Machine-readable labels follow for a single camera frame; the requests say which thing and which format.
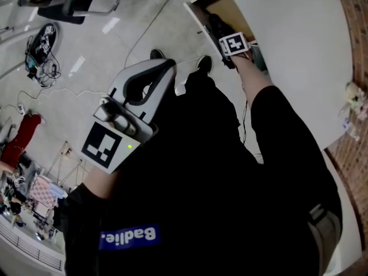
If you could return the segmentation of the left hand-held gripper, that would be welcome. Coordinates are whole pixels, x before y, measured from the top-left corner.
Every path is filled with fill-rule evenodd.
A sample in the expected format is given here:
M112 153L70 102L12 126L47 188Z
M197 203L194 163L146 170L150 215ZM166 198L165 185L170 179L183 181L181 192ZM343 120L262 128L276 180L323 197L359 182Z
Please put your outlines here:
M150 124L177 73L172 59L152 59L120 71L89 118L81 155L111 174L158 133Z

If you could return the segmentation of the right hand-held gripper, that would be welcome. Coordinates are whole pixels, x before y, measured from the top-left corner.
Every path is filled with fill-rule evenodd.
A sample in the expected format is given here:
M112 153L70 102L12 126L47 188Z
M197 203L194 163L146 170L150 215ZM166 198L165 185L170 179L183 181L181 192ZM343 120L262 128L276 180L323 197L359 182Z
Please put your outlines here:
M220 38L218 41L221 47L222 61L229 69L236 68L231 59L232 56L244 57L253 62L251 44L246 40L242 32L230 34Z

